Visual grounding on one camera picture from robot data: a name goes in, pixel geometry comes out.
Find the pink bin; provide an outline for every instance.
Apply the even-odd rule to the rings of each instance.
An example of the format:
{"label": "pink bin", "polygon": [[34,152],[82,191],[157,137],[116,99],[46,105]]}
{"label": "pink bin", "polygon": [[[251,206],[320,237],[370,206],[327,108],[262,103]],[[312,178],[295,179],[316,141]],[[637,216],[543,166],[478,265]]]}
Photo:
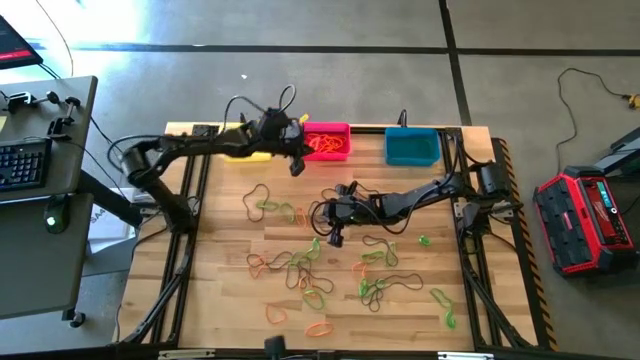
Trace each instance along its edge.
{"label": "pink bin", "polygon": [[309,137],[311,134],[316,135],[337,135],[344,136],[345,142],[337,152],[334,153],[320,153],[314,152],[311,155],[304,157],[309,161],[344,161],[349,157],[351,153],[351,127],[347,123],[304,123],[304,142],[309,143]]}

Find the yellow object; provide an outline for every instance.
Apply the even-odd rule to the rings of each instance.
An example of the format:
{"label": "yellow object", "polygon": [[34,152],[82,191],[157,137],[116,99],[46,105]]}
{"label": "yellow object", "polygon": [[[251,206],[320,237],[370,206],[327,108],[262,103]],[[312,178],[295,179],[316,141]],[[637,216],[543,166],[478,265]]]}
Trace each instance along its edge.
{"label": "yellow object", "polygon": [[[227,129],[233,129],[242,125],[242,123],[227,123]],[[253,155],[246,158],[234,158],[227,155],[221,155],[226,162],[260,162],[260,161],[270,161],[271,154],[263,153],[263,152],[255,152]]]}
{"label": "yellow object", "polygon": [[630,109],[640,109],[640,95],[633,94],[629,96],[629,108]]}

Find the black keyboard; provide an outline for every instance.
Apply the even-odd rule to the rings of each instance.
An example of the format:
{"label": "black keyboard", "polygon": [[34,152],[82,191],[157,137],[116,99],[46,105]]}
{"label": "black keyboard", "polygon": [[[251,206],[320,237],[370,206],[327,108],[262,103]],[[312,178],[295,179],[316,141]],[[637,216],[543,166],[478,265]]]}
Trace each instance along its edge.
{"label": "black keyboard", "polygon": [[0,192],[43,187],[50,139],[0,142]]}

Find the monitor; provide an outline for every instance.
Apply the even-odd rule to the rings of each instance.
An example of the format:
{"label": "monitor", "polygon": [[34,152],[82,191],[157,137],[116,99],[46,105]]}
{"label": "monitor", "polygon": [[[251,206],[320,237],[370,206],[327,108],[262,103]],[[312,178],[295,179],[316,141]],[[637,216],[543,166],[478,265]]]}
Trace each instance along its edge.
{"label": "monitor", "polygon": [[0,16],[0,70],[42,64],[42,58]]}

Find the white paper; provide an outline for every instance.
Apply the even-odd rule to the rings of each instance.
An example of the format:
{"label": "white paper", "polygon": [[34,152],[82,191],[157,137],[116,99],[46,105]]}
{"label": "white paper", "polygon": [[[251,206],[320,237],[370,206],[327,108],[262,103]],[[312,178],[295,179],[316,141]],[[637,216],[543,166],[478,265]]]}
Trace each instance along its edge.
{"label": "white paper", "polygon": [[[118,189],[111,189],[111,191],[120,193]],[[127,200],[133,199],[133,188],[123,188],[122,192]],[[129,240],[135,235],[135,228],[100,206],[93,205],[89,225],[89,245],[92,254]]]}

